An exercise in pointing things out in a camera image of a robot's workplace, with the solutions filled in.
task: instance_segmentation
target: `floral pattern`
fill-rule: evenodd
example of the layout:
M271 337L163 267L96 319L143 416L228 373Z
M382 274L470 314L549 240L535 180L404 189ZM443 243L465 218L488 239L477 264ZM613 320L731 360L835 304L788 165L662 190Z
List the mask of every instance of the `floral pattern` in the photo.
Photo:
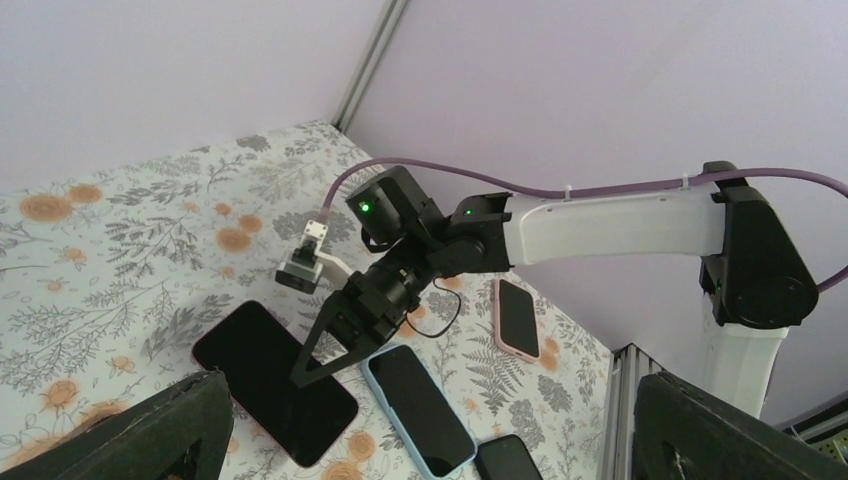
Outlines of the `floral pattern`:
M305 339L330 287L307 296L273 273L332 179L365 159L311 122L0 195L0 471L197 370L194 342L247 300ZM327 248L366 268L375 256L344 204L334 207ZM493 342L496 278L536 297L537 364ZM423 292L410 323L436 332L459 309L456 324L436 340L404 325L393 341L418 353L478 441L517 433L544 478L594 478L608 350L511 273L438 283L449 291ZM343 352L325 335L316 357ZM337 378L360 411L316 466L298 468L236 406L221 478L421 479L359 370ZM478 476L468 466L459 478Z

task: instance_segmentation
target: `pink smartphone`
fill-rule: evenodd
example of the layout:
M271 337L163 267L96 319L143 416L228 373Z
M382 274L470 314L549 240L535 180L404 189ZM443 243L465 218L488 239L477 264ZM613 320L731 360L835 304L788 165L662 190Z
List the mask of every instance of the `pink smartphone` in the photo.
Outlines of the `pink smartphone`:
M495 280L495 344L533 363L539 359L536 310L530 292L506 280Z

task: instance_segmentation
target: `wall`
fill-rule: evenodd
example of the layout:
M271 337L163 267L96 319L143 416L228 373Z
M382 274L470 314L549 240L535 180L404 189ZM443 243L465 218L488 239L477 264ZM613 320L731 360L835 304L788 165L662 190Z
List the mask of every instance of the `wall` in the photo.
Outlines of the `wall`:
M0 191L329 119L381 5L3 2Z
M848 179L844 2L411 2L350 136L401 155L562 188L696 174L710 160ZM443 208L489 187L418 177ZM813 275L848 261L845 199L783 180L767 195ZM698 260L567 259L520 273L611 348L685 378ZM848 284L780 351L767 421L848 390Z

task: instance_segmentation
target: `tabletop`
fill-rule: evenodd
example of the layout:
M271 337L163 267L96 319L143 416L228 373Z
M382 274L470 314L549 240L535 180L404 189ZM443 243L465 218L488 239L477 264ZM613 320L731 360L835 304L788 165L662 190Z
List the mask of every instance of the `tabletop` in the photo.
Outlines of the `tabletop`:
M333 178L367 158L310 122L0 195L0 471L197 371L193 343L247 300L303 341L330 287L308 296L273 273ZM358 269L374 261L341 202L329 226L331 253ZM493 342L496 278L535 297L537 364ZM431 340L404 325L393 342L418 353L478 441L516 433L544 478L595 478L609 351L512 273L440 282L462 298L454 327ZM410 315L422 331L457 308L451 292L422 298ZM342 352L324 336L316 357ZM336 378L359 414L318 464L299 468L236 406L221 478L420 479L359 369ZM479 477L469 465L458 478Z

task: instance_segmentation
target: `black smartphone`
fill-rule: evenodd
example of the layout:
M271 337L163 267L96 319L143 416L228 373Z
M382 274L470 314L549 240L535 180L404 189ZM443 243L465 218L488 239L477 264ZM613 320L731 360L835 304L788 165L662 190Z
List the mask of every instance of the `black smartphone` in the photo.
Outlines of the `black smartphone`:
M207 370L224 372L230 394L295 463L311 467L359 411L333 377L303 388L289 379L302 345L268 310L250 301L194 345ZM309 368L319 366L314 358Z
M533 295L506 280L495 284L495 344L533 363L539 359L539 334Z
M364 362L362 373L428 478L449 476L474 459L477 444L411 348L378 353Z
M517 435L480 445L474 465L483 480L542 480L527 445Z

